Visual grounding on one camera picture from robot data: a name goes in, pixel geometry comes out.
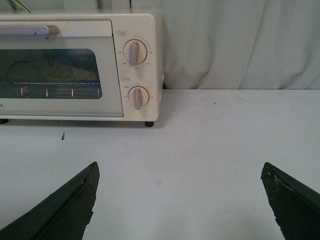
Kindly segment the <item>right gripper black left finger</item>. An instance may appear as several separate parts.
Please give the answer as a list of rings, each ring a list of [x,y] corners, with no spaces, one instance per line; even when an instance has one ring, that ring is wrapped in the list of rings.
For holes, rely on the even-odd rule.
[[[81,240],[93,215],[100,178],[91,163],[30,211],[1,229],[2,240]]]

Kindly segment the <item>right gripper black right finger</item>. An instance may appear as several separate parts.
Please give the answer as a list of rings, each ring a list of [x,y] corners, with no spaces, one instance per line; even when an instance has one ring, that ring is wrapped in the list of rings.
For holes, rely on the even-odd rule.
[[[320,194],[269,162],[261,180],[268,202],[286,240],[320,238]]]

